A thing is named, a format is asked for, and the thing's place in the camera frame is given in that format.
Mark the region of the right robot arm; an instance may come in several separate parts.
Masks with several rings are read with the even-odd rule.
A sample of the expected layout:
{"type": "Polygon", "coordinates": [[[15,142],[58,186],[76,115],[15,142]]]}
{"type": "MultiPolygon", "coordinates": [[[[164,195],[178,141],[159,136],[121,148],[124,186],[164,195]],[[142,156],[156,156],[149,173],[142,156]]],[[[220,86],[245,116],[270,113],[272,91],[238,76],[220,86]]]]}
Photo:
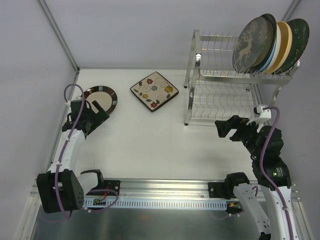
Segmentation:
{"type": "Polygon", "coordinates": [[[256,122],[234,115],[228,120],[215,121],[217,133],[225,138],[241,142],[252,160],[252,171],[264,195],[268,212],[265,212],[253,195],[253,186],[245,173],[226,175],[224,182],[208,184],[210,196],[230,200],[237,198],[244,210],[251,214],[260,240],[297,240],[291,203],[292,181],[290,171],[281,159],[284,145],[282,132],[275,126],[258,128],[256,122]]]}

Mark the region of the yellow bear plate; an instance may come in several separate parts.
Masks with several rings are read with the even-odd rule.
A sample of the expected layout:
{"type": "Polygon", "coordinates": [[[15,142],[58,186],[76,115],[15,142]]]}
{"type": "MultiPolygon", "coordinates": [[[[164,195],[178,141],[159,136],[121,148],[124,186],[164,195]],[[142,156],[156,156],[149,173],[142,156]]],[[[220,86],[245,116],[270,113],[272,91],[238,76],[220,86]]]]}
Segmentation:
{"type": "Polygon", "coordinates": [[[268,66],[268,68],[266,69],[266,74],[275,73],[280,69],[290,53],[293,42],[293,33],[289,24],[285,21],[278,21],[277,26],[279,27],[281,35],[279,51],[273,64],[271,66],[268,66]]]}

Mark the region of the cream bear plate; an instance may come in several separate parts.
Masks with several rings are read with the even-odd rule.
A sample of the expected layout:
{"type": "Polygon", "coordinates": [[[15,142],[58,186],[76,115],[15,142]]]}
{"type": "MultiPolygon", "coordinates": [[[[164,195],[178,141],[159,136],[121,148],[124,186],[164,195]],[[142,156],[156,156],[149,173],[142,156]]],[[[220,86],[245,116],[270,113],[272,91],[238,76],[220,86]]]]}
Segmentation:
{"type": "Polygon", "coordinates": [[[280,30],[280,27],[279,27],[279,23],[277,22],[276,23],[276,38],[275,38],[275,41],[274,41],[274,44],[276,44],[276,48],[275,48],[275,52],[274,52],[274,55],[273,55],[273,58],[271,60],[271,63],[270,65],[267,67],[266,71],[264,71],[263,73],[264,74],[267,74],[268,71],[271,69],[271,67],[274,65],[277,57],[278,57],[278,54],[279,54],[279,51],[280,51],[280,48],[281,48],[281,39],[282,39],[282,36],[281,36],[281,30],[280,30]]]}

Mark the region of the brown rimmed cream plate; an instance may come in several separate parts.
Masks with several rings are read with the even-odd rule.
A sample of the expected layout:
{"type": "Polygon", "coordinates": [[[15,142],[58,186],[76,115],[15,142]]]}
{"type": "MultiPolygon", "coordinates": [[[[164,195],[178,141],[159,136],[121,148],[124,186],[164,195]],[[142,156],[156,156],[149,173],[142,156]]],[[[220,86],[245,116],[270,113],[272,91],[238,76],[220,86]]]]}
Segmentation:
{"type": "Polygon", "coordinates": [[[275,40],[277,38],[277,23],[275,17],[270,13],[265,13],[261,15],[261,17],[263,17],[267,22],[267,35],[260,56],[250,68],[252,73],[263,71],[263,66],[268,61],[273,51],[275,40]]]}

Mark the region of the grey reindeer plate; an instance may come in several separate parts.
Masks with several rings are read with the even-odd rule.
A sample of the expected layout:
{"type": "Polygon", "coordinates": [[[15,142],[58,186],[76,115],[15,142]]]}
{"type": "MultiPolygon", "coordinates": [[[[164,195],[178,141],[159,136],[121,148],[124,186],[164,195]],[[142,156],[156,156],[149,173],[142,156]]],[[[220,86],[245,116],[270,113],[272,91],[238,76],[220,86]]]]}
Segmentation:
{"type": "Polygon", "coordinates": [[[232,66],[236,72],[247,73],[253,67],[263,51],[267,34],[267,20],[262,16],[244,27],[233,48],[232,66]]]}

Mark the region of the striped rim round plate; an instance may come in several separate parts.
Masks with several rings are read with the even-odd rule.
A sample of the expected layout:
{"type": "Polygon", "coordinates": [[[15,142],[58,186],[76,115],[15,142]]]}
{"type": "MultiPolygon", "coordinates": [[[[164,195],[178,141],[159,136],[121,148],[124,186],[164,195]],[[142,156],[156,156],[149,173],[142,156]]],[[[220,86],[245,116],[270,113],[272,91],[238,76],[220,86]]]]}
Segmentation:
{"type": "Polygon", "coordinates": [[[104,85],[97,85],[88,88],[84,92],[84,97],[90,103],[92,110],[96,114],[99,110],[94,105],[94,101],[96,101],[108,115],[114,111],[118,103],[116,92],[112,88],[104,85]]]}

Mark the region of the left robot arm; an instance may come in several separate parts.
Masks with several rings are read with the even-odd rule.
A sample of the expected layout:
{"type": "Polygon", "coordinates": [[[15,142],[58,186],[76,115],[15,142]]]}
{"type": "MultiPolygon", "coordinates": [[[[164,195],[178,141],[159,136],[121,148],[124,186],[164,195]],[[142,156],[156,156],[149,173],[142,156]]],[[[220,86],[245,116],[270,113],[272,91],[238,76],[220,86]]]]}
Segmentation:
{"type": "Polygon", "coordinates": [[[42,207],[47,214],[79,210],[87,193],[99,195],[105,190],[99,169],[85,170],[79,176],[74,170],[88,135],[110,115],[97,100],[72,100],[70,107],[71,112],[61,128],[62,145],[58,148],[58,157],[36,178],[42,207]]]}

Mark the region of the blue bear plate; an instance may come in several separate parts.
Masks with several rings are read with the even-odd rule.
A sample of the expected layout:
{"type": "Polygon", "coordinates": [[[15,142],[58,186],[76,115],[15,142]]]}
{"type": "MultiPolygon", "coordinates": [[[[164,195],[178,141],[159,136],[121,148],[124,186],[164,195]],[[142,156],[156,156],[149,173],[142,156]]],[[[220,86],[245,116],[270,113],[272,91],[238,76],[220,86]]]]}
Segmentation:
{"type": "Polygon", "coordinates": [[[274,56],[276,50],[276,44],[273,45],[272,51],[267,59],[267,61],[265,62],[265,64],[258,70],[258,73],[263,73],[264,71],[267,70],[268,66],[270,65],[272,58],[274,56]]]}

